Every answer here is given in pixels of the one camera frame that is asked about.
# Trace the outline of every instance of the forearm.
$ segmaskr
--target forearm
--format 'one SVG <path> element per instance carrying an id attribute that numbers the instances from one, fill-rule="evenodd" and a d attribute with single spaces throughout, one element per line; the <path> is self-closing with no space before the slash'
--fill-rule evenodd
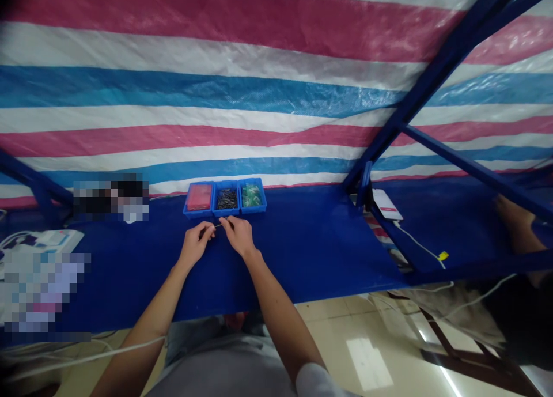
<path id="1" fill-rule="evenodd" d="M 265 264 L 261 252 L 244 257 L 259 299 L 263 318 L 293 384 L 301 367 L 323 358 L 290 298 Z"/>
<path id="2" fill-rule="evenodd" d="M 514 253 L 527 254 L 547 249 L 540 239 L 538 239 L 534 234 L 530 226 L 511 225 L 508 229 Z M 531 272 L 527 273 L 527 277 L 534 287 L 539 288 L 541 281 L 549 273 L 551 273 L 551 270 Z"/>
<path id="3" fill-rule="evenodd" d="M 177 263 L 154 296 L 121 348 L 165 336 L 175 314 L 188 269 Z M 91 397 L 139 396 L 160 355 L 164 341 L 115 355 L 98 381 Z"/>

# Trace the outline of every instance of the white phone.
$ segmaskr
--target white phone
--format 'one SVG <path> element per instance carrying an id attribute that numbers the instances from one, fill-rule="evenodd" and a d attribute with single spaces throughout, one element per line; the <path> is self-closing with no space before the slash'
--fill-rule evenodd
<path id="1" fill-rule="evenodd" d="M 387 220 L 403 220 L 402 215 L 384 190 L 373 190 L 373 199 L 384 218 Z"/>

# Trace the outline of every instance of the striped tarp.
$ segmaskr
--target striped tarp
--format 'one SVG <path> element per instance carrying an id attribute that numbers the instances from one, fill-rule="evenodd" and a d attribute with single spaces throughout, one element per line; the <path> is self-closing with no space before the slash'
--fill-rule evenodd
<path id="1" fill-rule="evenodd" d="M 66 188 L 341 182 L 475 0 L 16 0 L 0 147 Z M 478 45 L 413 124 L 495 171 L 552 156 L 553 1 Z M 407 137 L 373 178 L 459 174 Z M 0 207 L 33 203 L 0 176 Z"/>

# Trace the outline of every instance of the plastic bin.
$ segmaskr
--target plastic bin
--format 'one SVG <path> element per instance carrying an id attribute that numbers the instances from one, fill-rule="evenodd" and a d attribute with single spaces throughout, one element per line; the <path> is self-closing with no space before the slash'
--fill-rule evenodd
<path id="1" fill-rule="evenodd" d="M 241 200 L 240 200 L 240 189 L 238 187 L 238 181 L 216 181 L 213 184 L 214 184 L 214 187 L 211 193 L 211 211 L 213 212 L 213 215 L 216 217 L 228 217 L 229 215 L 239 215 Z M 238 197 L 236 208 L 217 210 L 217 197 L 219 195 L 219 191 L 225 190 L 227 188 L 236 191 L 236 196 Z"/>
<path id="2" fill-rule="evenodd" d="M 213 192 L 215 188 L 215 183 L 213 181 L 200 181 L 197 183 L 191 183 L 190 187 L 188 188 L 188 193 L 190 194 L 190 190 L 193 188 L 193 186 L 200 185 L 200 184 L 210 184 L 211 185 L 211 197 L 210 197 L 210 206 L 207 210 L 198 210 L 198 211 L 188 211 L 188 197 L 186 197 L 186 201 L 184 202 L 184 208 L 183 208 L 183 214 L 186 215 L 187 218 L 201 218 L 201 217 L 212 217 L 213 216 Z"/>
<path id="3" fill-rule="evenodd" d="M 245 187 L 246 184 L 255 184 L 259 187 L 259 195 L 261 196 L 261 205 L 244 207 L 242 203 L 242 187 Z M 240 188 L 240 209 L 242 214 L 252 214 L 252 213 L 264 213 L 267 209 L 267 198 L 265 198 L 265 190 L 263 190 L 263 182 L 261 178 L 246 178 L 238 181 L 238 187 Z"/>

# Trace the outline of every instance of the hand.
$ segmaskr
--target hand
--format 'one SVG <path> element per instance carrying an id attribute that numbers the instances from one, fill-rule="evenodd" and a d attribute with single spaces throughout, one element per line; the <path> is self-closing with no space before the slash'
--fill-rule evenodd
<path id="1" fill-rule="evenodd" d="M 252 225 L 247 220 L 241 220 L 231 215 L 228 219 L 221 217 L 219 221 L 225 229 L 230 245 L 242 258 L 246 258 L 257 251 L 253 244 Z"/>
<path id="2" fill-rule="evenodd" d="M 186 231 L 179 263 L 183 263 L 187 268 L 191 269 L 202 258 L 207 242 L 213 237 L 215 237 L 215 226 L 208 221 L 202 221 L 196 227 Z"/>
<path id="3" fill-rule="evenodd" d="M 536 218 L 530 211 L 526 211 L 521 206 L 506 199 L 503 195 L 498 195 L 495 199 L 495 207 L 499 216 L 510 230 L 530 228 Z"/>

